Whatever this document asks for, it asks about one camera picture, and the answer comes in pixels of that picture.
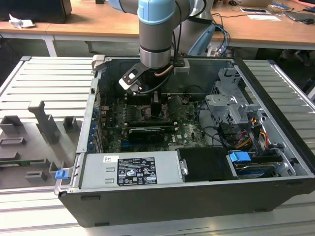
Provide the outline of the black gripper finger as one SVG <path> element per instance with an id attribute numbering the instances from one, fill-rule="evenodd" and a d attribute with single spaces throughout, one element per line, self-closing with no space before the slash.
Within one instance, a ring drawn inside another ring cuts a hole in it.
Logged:
<path id="1" fill-rule="evenodd" d="M 151 115 L 159 116 L 161 113 L 161 93 L 156 90 L 151 95 Z"/>

